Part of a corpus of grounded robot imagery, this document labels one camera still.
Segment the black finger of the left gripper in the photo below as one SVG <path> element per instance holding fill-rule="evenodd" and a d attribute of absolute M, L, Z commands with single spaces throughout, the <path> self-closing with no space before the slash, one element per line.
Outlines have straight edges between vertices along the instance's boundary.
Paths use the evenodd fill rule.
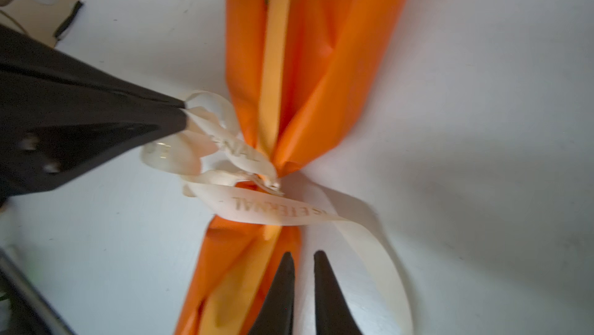
<path fill-rule="evenodd" d="M 1 73 L 1 201 L 55 190 L 187 126 L 183 101 L 100 73 Z"/>
<path fill-rule="evenodd" d="M 185 107 L 177 98 L 116 78 L 5 26 L 1 26 L 1 71 Z"/>

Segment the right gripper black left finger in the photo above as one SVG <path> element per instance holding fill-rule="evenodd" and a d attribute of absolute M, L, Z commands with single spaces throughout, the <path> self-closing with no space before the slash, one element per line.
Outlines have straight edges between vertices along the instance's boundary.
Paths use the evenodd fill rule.
<path fill-rule="evenodd" d="M 291 335 L 295 300 L 295 264 L 286 252 L 249 335 Z"/>

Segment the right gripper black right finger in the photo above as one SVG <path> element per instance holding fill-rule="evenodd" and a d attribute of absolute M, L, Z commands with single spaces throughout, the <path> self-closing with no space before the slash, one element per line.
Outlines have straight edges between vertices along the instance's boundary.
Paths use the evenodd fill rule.
<path fill-rule="evenodd" d="M 314 254 L 317 335 L 362 335 L 324 251 Z"/>

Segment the white ribbon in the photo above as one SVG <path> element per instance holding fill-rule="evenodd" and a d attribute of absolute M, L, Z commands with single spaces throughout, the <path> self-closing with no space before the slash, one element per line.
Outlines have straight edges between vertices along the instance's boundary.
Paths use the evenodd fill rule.
<path fill-rule="evenodd" d="M 274 166 L 239 138 L 233 105 L 212 92 L 195 91 L 182 103 L 181 132 L 142 147 L 142 161 L 177 174 L 183 192 L 218 216 L 255 225 L 334 224 L 374 280 L 403 334 L 412 334 L 411 307 L 402 278 L 382 243 L 365 226 L 281 192 Z"/>

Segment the orange wrapping paper sheet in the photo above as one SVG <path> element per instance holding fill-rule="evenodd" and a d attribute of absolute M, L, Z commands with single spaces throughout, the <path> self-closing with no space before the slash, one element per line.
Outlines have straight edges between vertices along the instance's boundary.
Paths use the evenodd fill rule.
<path fill-rule="evenodd" d="M 226 0 L 226 78 L 239 138 L 278 179 L 338 146 L 358 120 L 406 0 Z M 214 215 L 178 334 L 245 334 L 302 226 Z"/>

